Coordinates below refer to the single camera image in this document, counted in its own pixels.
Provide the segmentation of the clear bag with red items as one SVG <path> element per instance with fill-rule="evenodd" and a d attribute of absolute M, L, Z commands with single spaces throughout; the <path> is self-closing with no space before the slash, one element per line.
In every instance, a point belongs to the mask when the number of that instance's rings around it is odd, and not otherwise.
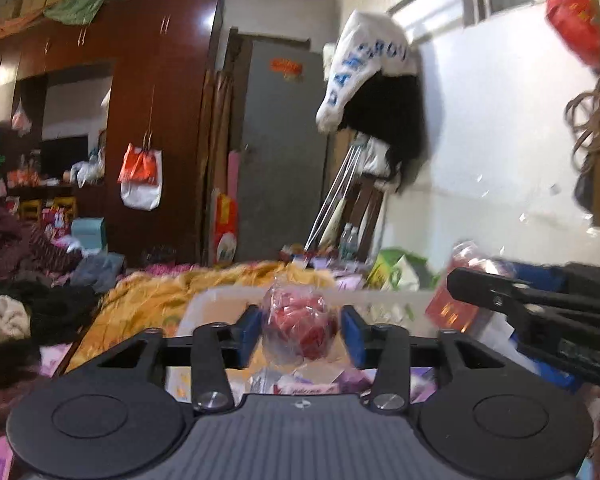
<path fill-rule="evenodd" d="M 260 304 L 262 346 L 276 365 L 326 359 L 338 333 L 337 309 L 320 291 L 276 278 Z"/>

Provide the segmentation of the white plastic laundry basket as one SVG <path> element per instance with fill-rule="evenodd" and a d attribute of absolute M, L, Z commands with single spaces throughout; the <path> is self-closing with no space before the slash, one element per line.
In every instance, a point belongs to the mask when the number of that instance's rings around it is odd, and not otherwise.
<path fill-rule="evenodd" d="M 184 337 L 206 324 L 232 325 L 254 307 L 256 317 L 239 338 L 249 354 L 227 373 L 236 402 L 247 393 L 363 393 L 370 390 L 375 373 L 364 370 L 358 362 L 363 352 L 343 339 L 344 306 L 354 307 L 368 325 L 396 325 L 422 337 L 436 336 L 445 328 L 478 336 L 494 322 L 495 330 L 482 342 L 504 354 L 514 351 L 509 340 L 513 330 L 501 315 L 467 304 L 456 306 L 432 290 L 216 286 L 189 303 L 176 333 Z"/>

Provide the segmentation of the green white tote bag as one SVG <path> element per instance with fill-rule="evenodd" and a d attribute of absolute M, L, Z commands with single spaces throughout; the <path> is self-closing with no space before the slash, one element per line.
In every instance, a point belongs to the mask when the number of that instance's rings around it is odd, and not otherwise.
<path fill-rule="evenodd" d="M 377 290 L 430 289 L 434 274 L 426 258 L 390 247 L 378 252 L 372 270 L 367 275 L 366 286 Z"/>

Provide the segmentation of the yellow blanket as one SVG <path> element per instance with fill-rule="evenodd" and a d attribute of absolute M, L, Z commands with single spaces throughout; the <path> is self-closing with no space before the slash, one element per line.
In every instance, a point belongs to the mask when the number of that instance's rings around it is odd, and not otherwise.
<path fill-rule="evenodd" d="M 303 270 L 292 263 L 259 261 L 225 269 L 193 268 L 178 274 L 137 271 L 106 292 L 91 327 L 82 338 L 67 370 L 74 370 L 149 327 L 175 335 L 190 300 L 218 286 L 271 286 L 276 278 L 319 288 L 333 288 L 327 270 Z"/>

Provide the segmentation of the metal crutches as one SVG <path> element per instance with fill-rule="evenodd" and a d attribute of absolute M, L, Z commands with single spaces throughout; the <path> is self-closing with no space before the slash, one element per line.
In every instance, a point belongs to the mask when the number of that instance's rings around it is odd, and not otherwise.
<path fill-rule="evenodd" d="M 344 156 L 336 177 L 332 181 L 332 185 L 314 219 L 308 239 L 304 243 L 303 249 L 306 252 L 317 246 L 327 228 L 328 222 L 339 203 L 346 196 L 354 178 L 361 174 L 361 159 L 367 143 L 368 137 L 362 133 L 358 133 L 349 145 L 347 154 Z"/>

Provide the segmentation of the orange white plastic bag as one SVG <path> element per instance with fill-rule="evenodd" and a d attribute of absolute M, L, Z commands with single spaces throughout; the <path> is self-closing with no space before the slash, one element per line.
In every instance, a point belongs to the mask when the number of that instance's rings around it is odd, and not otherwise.
<path fill-rule="evenodd" d="M 144 150 L 130 144 L 118 182 L 125 207 L 144 211 L 158 208 L 162 196 L 162 151 Z"/>

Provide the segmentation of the dark clothes pile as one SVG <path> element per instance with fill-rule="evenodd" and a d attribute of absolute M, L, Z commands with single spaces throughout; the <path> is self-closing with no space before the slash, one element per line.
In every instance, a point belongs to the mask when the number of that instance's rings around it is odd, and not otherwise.
<path fill-rule="evenodd" d="M 79 339 L 123 266 L 113 252 L 84 256 L 60 248 L 0 207 L 0 431 L 44 382 L 41 350 Z"/>

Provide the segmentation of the grey metal door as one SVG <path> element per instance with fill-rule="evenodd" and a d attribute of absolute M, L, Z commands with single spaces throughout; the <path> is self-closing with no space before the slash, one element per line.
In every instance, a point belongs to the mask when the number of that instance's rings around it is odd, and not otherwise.
<path fill-rule="evenodd" d="M 327 138 L 315 123 L 324 94 L 318 54 L 253 41 L 240 135 L 237 260 L 274 260 L 310 234 L 327 158 Z"/>

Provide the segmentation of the black television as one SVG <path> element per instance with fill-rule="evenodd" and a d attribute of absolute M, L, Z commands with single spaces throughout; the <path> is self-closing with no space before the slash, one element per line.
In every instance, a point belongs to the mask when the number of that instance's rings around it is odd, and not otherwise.
<path fill-rule="evenodd" d="M 40 145 L 41 174 L 43 177 L 61 179 L 77 162 L 88 156 L 87 136 L 67 136 L 44 140 Z"/>

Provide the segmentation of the dark red wooden wardrobe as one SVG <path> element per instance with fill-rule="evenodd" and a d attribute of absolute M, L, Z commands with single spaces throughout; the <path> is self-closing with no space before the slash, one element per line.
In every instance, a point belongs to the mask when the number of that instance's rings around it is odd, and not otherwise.
<path fill-rule="evenodd" d="M 221 25 L 220 0 L 111 0 L 91 24 L 42 20 L 1 39 L 4 170 L 44 140 L 87 136 L 88 152 L 104 149 L 105 170 L 76 190 L 78 211 L 102 219 L 109 249 L 132 266 L 159 250 L 196 262 L 204 216 L 201 103 Z M 130 144 L 162 151 L 154 210 L 122 203 L 118 177 Z"/>

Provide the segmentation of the white cap with blue letters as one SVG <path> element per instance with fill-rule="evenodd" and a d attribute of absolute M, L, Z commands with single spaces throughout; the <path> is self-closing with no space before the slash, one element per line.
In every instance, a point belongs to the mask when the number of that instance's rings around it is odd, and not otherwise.
<path fill-rule="evenodd" d="M 332 56 L 325 96 L 315 116 L 317 130 L 336 132 L 344 106 L 377 74 L 416 76 L 414 53 L 403 28 L 388 14 L 354 10 Z"/>

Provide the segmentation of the red hanging plastic bag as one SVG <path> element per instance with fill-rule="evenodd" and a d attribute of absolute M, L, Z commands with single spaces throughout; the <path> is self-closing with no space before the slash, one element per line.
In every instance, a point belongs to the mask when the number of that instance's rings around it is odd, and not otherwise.
<path fill-rule="evenodd" d="M 600 24 L 596 22 L 594 0 L 546 0 L 545 16 L 583 64 L 600 70 Z"/>

